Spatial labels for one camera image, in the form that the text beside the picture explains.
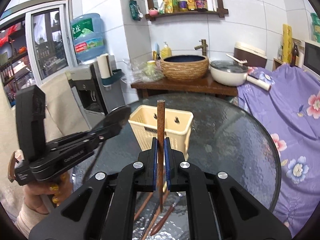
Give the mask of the left hand yellow nails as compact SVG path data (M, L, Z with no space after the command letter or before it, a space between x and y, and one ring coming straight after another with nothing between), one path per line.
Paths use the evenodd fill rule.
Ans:
M73 185L70 181L68 172L65 172L60 176L60 182L36 182L33 181L23 187L24 191L24 203L25 205L42 215L49 213L46 205L44 204L41 196L52 196L51 202L60 205L66 200L72 193Z

